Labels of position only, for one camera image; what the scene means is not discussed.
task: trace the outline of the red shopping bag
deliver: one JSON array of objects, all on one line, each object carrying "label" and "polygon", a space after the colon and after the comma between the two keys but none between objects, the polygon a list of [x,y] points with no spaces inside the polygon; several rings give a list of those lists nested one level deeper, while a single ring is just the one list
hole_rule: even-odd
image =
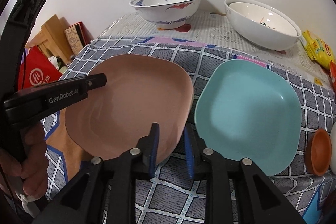
[{"label": "red shopping bag", "polygon": [[43,53],[40,52],[37,46],[25,49],[26,51],[26,72],[24,74],[24,58],[22,57],[18,89],[22,87],[38,86],[58,80],[62,74],[49,62]]}]

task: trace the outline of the bowl foot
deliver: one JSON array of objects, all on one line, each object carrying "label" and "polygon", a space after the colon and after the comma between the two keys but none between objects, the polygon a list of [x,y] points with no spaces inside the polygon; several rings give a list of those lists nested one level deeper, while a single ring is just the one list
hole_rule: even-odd
[{"label": "bowl foot", "polygon": [[170,24],[156,24],[157,27],[165,30],[170,30],[170,29],[176,29],[178,27],[181,27],[185,24],[185,20],[177,23],[170,23]]}]

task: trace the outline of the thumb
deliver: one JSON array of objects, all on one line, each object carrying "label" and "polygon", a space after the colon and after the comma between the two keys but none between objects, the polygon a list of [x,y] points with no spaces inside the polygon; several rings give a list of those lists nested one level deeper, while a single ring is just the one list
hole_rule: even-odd
[{"label": "thumb", "polygon": [[21,164],[2,148],[0,148],[0,164],[6,175],[16,177],[21,174]]}]

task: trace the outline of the metal bolt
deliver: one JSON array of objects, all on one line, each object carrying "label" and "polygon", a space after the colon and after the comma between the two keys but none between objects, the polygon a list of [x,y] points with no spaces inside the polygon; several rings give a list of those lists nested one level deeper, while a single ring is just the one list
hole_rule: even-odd
[{"label": "metal bolt", "polygon": [[91,159],[91,163],[93,165],[99,164],[100,162],[101,162],[101,158],[99,158],[99,157],[94,157],[94,158]]},{"label": "metal bolt", "polygon": [[213,150],[211,148],[204,148],[203,153],[206,154],[206,155],[212,155]]},{"label": "metal bolt", "polygon": [[132,155],[138,155],[138,154],[140,154],[141,150],[139,148],[132,148],[129,152]]},{"label": "metal bolt", "polygon": [[249,159],[249,158],[243,158],[241,160],[241,162],[244,164],[244,165],[251,165],[252,164],[252,160]]}]

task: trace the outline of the yellow package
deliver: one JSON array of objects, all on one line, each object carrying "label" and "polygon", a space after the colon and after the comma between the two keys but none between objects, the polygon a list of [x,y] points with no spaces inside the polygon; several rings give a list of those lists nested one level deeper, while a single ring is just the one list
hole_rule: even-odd
[{"label": "yellow package", "polygon": [[308,30],[302,32],[302,35],[304,39],[301,39],[301,42],[309,58],[330,70],[330,61],[335,63],[335,56],[329,45]]}]

